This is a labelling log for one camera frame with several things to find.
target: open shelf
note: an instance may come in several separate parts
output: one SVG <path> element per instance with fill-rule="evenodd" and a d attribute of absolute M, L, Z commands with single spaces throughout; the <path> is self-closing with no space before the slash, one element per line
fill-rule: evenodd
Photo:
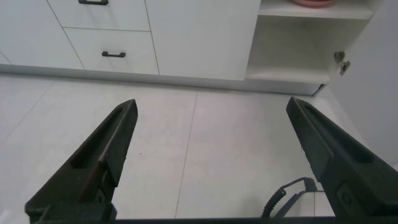
<path fill-rule="evenodd" d="M 322 8 L 300 6 L 289 0 L 262 0 L 259 15 L 370 19 L 373 16 L 373 12 L 361 0 L 337 0 L 333 5 Z"/>
<path fill-rule="evenodd" d="M 330 78 L 305 29 L 258 22 L 246 79 L 327 84 Z"/>

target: bowl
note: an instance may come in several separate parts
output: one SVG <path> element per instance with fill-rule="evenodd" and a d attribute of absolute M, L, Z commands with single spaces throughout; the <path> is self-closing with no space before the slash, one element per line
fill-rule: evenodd
<path fill-rule="evenodd" d="M 307 7 L 325 7 L 335 3 L 335 0 L 291 0 L 292 2 Z"/>

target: tile grout line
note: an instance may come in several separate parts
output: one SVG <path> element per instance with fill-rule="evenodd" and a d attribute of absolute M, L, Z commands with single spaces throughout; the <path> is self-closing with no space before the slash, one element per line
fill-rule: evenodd
<path fill-rule="evenodd" d="M 11 61 L 6 57 L 6 55 L 3 52 L 0 52 L 0 54 L 4 56 L 4 58 L 10 63 L 10 65 L 12 65 Z"/>
<path fill-rule="evenodd" d="M 44 91 L 44 93 L 39 97 L 39 99 L 36 101 L 35 104 L 33 104 L 33 106 L 29 109 L 29 111 L 21 118 L 21 120 L 18 121 L 17 125 L 15 125 L 15 127 L 7 134 L 7 136 L 0 142 L 0 143 L 4 143 L 8 137 L 18 128 L 18 126 L 22 123 L 23 120 L 25 120 L 26 116 L 32 111 L 32 109 L 36 106 L 36 104 L 43 98 L 43 96 L 51 89 L 51 87 L 54 86 L 54 84 L 57 81 L 55 80 L 53 83 L 51 83 L 51 85 L 49 85 L 49 87 L 47 87 L 47 89 Z"/>
<path fill-rule="evenodd" d="M 191 138 L 191 131 L 192 131 L 192 126 L 193 126 L 193 118 L 195 117 L 195 110 L 196 110 L 196 108 L 197 108 L 198 92 L 199 92 L 199 90 L 197 90 L 197 95 L 196 95 L 196 97 L 195 97 L 195 104 L 194 104 L 194 106 L 193 106 L 193 113 L 192 113 L 192 120 L 191 120 L 191 128 L 189 129 L 187 150 L 185 151 L 184 166 L 183 166 L 183 169 L 182 169 L 181 183 L 180 183 L 180 189 L 178 190 L 177 206 L 175 207 L 175 215 L 174 215 L 174 218 L 177 217 L 178 203 L 180 202 L 180 195 L 181 195 L 181 188 L 182 188 L 182 180 L 183 180 L 183 178 L 184 178 L 185 163 L 187 162 L 189 141 L 190 141 L 190 138 Z"/>

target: cabinet base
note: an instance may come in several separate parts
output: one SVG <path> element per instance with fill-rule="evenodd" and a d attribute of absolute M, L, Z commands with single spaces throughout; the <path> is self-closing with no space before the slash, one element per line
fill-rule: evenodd
<path fill-rule="evenodd" d="M 286 93 L 292 95 L 315 95 L 320 89 L 320 85 L 314 83 L 282 82 L 273 80 L 235 81 L 211 78 L 172 77 L 166 75 L 143 75 L 135 73 L 99 72 L 65 68 L 31 67 L 22 65 L 0 65 L 0 73 L 85 78 L 119 82 L 155 83 L 161 85 L 182 85 L 201 88 Z"/>

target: drawer handle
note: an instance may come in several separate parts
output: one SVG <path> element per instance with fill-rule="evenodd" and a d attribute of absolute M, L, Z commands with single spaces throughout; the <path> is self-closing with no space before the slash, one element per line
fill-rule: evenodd
<path fill-rule="evenodd" d="M 104 56 L 104 57 L 125 57 L 126 53 L 121 52 L 118 55 L 110 55 L 108 52 L 102 52 L 102 56 Z"/>
<path fill-rule="evenodd" d="M 108 0 L 101 0 L 101 1 L 87 1 L 87 0 L 79 0 L 80 4 L 96 4 L 100 6 L 106 6 L 109 1 Z"/>

